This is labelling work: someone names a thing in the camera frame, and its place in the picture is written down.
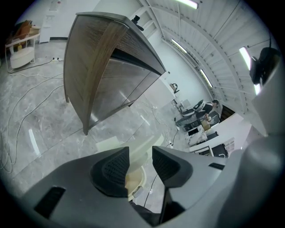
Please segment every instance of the fluorescent light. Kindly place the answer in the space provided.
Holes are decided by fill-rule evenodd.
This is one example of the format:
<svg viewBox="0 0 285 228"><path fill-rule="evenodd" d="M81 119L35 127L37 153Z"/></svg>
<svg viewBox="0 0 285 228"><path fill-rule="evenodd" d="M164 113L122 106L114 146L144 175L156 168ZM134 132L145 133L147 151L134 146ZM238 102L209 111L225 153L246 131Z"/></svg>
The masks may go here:
<svg viewBox="0 0 285 228"><path fill-rule="evenodd" d="M202 73L202 75L205 77L207 83L209 84L209 86L212 88L212 84L210 83L209 79L207 78L207 76L205 75L204 71L201 69L200 72Z"/></svg>
<svg viewBox="0 0 285 228"><path fill-rule="evenodd" d="M255 94L258 95L261 90L260 84L254 85L254 89L255 89Z"/></svg>
<svg viewBox="0 0 285 228"><path fill-rule="evenodd" d="M175 43L178 47L180 47L180 49L181 49L182 51L184 51L185 53L187 53L187 51L186 51L179 43L177 43L175 40L172 39L172 42Z"/></svg>
<svg viewBox="0 0 285 228"><path fill-rule="evenodd" d="M250 55L249 55L247 49L245 47L242 47L240 49L240 53L241 53L242 57L244 58L244 61L245 61L246 65L248 66L248 69L250 70L251 59L250 59Z"/></svg>
<svg viewBox="0 0 285 228"><path fill-rule="evenodd" d="M198 3L194 2L194 1L191 1L191 0L176 0L176 1L184 3L184 4L188 5L188 6L191 6L194 9L198 8Z"/></svg>

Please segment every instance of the marble floor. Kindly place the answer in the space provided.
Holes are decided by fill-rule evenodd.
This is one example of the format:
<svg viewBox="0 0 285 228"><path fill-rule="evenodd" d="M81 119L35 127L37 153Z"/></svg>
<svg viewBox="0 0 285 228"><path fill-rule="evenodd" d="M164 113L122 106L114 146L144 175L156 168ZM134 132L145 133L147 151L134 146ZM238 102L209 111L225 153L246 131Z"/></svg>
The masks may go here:
<svg viewBox="0 0 285 228"><path fill-rule="evenodd" d="M66 41L37 44L35 65L46 63L53 57L63 59L65 46ZM152 109L142 103L148 101L141 96L131 107L102 121L85 136L72 105L65 102L63 61L52 61L19 73L23 75L9 75L5 63L0 68L0 159L5 164L0 167L0 172L7 189L16 197L21 197L32 185L63 163L96 153L96 143L102 140L116 136L120 142L127 142L167 131L165 125L156 121ZM168 104L154 110L154 113L161 123L168 125L169 139L172 141L177 131L173 121L179 115L177 109ZM188 150L184 138L184 133L179 131L174 149ZM134 200L140 205L144 205L157 174L152 160L144 167L147 183L143 193ZM157 177L146 208L159 213L163 191L162 181Z"/></svg>

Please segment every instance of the person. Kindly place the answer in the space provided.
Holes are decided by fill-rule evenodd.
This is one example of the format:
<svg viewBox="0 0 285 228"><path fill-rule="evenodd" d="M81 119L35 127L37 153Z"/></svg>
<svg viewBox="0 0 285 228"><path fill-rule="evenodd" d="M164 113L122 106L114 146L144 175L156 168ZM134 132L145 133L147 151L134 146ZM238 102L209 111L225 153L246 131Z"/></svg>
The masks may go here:
<svg viewBox="0 0 285 228"><path fill-rule="evenodd" d="M195 112L196 115L193 114L192 116L185 116L185 117L181 118L180 120L178 120L177 122L175 122L175 124L178 127L184 126L186 124L194 122L195 120L197 120L203 116L206 117L207 121L210 121L209 113L212 111L213 107L217 108L218 105L219 105L218 100L213 100L212 102L207 102L202 110L200 110L199 112Z"/></svg>

